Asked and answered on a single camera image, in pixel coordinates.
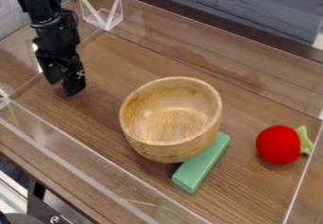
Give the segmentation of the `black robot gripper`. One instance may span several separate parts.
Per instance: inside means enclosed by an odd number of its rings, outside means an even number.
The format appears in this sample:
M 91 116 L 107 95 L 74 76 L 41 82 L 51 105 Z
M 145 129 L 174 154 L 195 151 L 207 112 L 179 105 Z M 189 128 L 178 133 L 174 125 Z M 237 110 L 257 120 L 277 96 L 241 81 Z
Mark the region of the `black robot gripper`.
M 55 84 L 62 80 L 61 67 L 75 67 L 66 72 L 62 81 L 66 94 L 75 95 L 86 88 L 86 73 L 78 52 L 82 42 L 79 16 L 71 9 L 45 12 L 33 19 L 33 28 L 37 32 L 35 56 L 43 75 Z

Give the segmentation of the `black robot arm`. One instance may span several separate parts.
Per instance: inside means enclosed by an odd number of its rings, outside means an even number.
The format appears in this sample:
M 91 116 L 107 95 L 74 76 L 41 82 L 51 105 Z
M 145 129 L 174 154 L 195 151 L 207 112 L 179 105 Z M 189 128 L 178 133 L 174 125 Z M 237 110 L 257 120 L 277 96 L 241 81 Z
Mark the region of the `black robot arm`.
M 35 57 L 51 84 L 62 82 L 67 95 L 86 88 L 86 73 L 78 46 L 82 43 L 79 16 L 62 6 L 62 0 L 16 0 L 30 15 L 37 36 Z

